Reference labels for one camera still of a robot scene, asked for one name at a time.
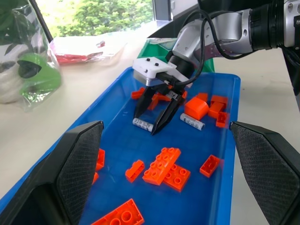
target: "plastic bag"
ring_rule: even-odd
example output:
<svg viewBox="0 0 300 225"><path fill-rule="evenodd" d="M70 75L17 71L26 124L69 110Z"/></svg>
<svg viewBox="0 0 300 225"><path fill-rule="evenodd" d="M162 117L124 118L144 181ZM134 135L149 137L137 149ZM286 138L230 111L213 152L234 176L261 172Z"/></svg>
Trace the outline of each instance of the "plastic bag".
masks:
<svg viewBox="0 0 300 225"><path fill-rule="evenodd" d="M58 62L27 0L0 3L0 103L29 108L61 84Z"/></svg>
<svg viewBox="0 0 300 225"><path fill-rule="evenodd" d="M103 61L105 64L124 48L129 33L112 32L99 36L56 37L50 47L59 64Z"/></svg>

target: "tree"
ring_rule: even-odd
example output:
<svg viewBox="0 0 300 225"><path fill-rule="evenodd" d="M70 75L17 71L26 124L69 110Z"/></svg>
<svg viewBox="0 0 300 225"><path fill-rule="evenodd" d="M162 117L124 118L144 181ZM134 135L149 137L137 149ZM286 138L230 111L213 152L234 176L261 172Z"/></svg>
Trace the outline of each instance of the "tree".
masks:
<svg viewBox="0 0 300 225"><path fill-rule="evenodd" d="M81 0L74 11L72 20L58 24L60 36L134 30L153 20L152 0Z"/></svg>

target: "green box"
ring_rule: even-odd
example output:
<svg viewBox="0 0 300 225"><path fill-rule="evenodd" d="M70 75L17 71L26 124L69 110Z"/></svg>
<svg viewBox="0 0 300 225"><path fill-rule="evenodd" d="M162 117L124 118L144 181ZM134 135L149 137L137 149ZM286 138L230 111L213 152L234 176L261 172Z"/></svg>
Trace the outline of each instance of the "green box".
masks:
<svg viewBox="0 0 300 225"><path fill-rule="evenodd" d="M165 49L160 44L151 44L150 40L147 40L144 47L142 48L138 58L147 58L147 57L156 57L159 60L162 60L167 63L165 59L169 50ZM204 63L203 72L215 72L215 66L213 59L207 60Z"/></svg>

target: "window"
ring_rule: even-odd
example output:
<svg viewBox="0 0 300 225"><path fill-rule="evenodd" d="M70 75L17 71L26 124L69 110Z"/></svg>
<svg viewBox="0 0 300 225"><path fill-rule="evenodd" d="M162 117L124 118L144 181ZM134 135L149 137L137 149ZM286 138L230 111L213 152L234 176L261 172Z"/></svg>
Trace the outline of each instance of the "window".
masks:
<svg viewBox="0 0 300 225"><path fill-rule="evenodd" d="M36 0L53 37L136 30L154 20L152 0Z"/></svg>

